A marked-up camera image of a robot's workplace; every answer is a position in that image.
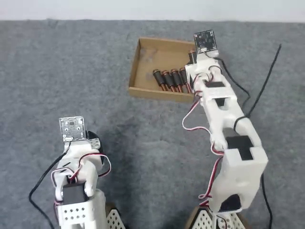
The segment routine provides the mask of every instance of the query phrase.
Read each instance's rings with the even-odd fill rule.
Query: white wire
[[[215,142],[212,142],[212,144],[211,144],[211,152],[213,153],[213,154],[215,154],[215,155],[217,155],[217,156],[223,156],[224,154],[223,153],[217,153],[217,152],[215,152],[214,150],[213,150],[213,146],[214,146],[214,143]]]
[[[186,118],[192,113],[192,111],[196,108],[196,106],[199,104],[199,102],[200,102],[200,100],[198,100],[196,103],[194,103],[193,106],[191,107],[190,111],[189,111],[189,112],[186,114],[186,116],[183,118],[183,120],[182,120],[182,127],[183,127],[183,129],[188,130],[188,131],[203,129],[203,130],[205,130],[206,132],[208,132],[209,135],[211,136],[211,135],[212,135],[211,131],[210,131],[208,128],[204,127],[204,126],[196,126],[196,127],[193,127],[193,128],[188,128],[188,127],[185,127],[185,125],[184,125],[184,121],[185,121]]]
[[[101,176],[101,177],[104,177],[104,176],[106,176],[106,175],[108,175],[108,174],[110,173],[110,171],[111,171],[111,169],[112,169],[112,166],[111,166],[111,162],[110,162],[109,158],[108,158],[106,155],[101,155],[101,156],[103,156],[104,158],[106,158],[107,161],[108,161],[108,163],[109,163],[109,170],[107,171],[107,173],[105,173],[103,176]]]
[[[53,174],[56,173],[56,172],[59,172],[59,171],[63,171],[63,170],[66,170],[67,172],[71,172],[72,175],[73,175],[73,173],[74,173],[73,170],[70,169],[70,168],[68,168],[68,167],[57,168],[57,169],[53,170],[53,171],[51,172],[51,180],[52,180],[52,184],[53,184],[54,187],[56,187],[56,184],[55,184],[55,181],[54,181],[54,176],[53,176]]]
[[[215,178],[212,179],[212,177],[213,177],[214,172],[216,172],[216,169],[217,169],[217,166],[218,166],[218,163],[219,163],[220,160],[221,160],[221,157],[218,158],[218,159],[215,161],[214,166],[213,166],[213,169],[212,169],[212,173],[211,173],[211,176],[210,176],[210,179],[209,179],[208,188],[206,189],[206,192],[205,192],[204,194],[200,194],[200,195],[198,196],[199,199],[205,199],[205,198],[208,197],[209,189],[210,189],[210,187],[212,186],[213,181],[214,181],[214,179],[215,179]]]

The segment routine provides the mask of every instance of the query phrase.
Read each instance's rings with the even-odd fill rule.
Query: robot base
[[[227,229],[250,229],[245,219],[240,214],[221,215],[226,220]],[[225,222],[218,218],[217,229],[225,229]],[[213,229],[212,216],[208,208],[196,207],[191,213],[184,229]]]

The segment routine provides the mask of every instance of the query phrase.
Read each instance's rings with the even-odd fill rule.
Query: circuit board
[[[207,30],[194,34],[197,54],[217,50],[213,30]]]
[[[63,142],[86,140],[83,116],[60,118],[59,123]]]

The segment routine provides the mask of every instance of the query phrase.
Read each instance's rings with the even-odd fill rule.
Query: perforated white panel
[[[87,202],[58,206],[60,226],[81,224],[94,220],[94,204]]]
[[[107,216],[108,229],[125,229],[119,212],[112,209]]]
[[[231,216],[231,220],[234,224],[234,229],[245,229],[243,223],[240,221],[240,219],[238,218],[238,216],[233,213],[230,215]]]
[[[212,229],[212,219],[206,210],[201,210],[192,229]]]
[[[221,215],[226,220],[227,229],[245,229],[243,223],[240,221],[235,213],[227,216]],[[225,222],[223,219],[218,218],[218,225],[220,229],[225,229]],[[206,210],[201,210],[192,229],[212,229],[212,219]]]

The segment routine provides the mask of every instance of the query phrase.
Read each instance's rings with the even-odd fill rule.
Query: red wire
[[[214,153],[217,153],[217,154],[222,154],[222,155],[224,155],[224,151],[218,151],[218,150],[216,150],[215,147],[214,147],[214,145],[215,145],[215,143],[213,143],[213,146],[212,146],[213,152],[214,152]]]
[[[101,154],[101,153],[89,153],[89,154],[85,154],[85,155],[81,156],[81,157],[80,157],[80,160],[79,160],[79,162],[78,162],[78,167],[79,167],[79,168],[77,169],[77,171],[75,172],[75,174],[74,174],[69,180],[70,180],[70,181],[73,181],[73,180],[75,179],[75,177],[78,175],[78,173],[80,172],[81,160],[83,160],[83,159],[84,159],[85,157],[87,157],[87,156],[102,156],[102,155],[106,156],[105,154]],[[102,177],[102,176],[108,174],[109,172],[110,172],[110,168],[109,168],[106,172],[104,172],[104,173],[98,175],[98,177]]]

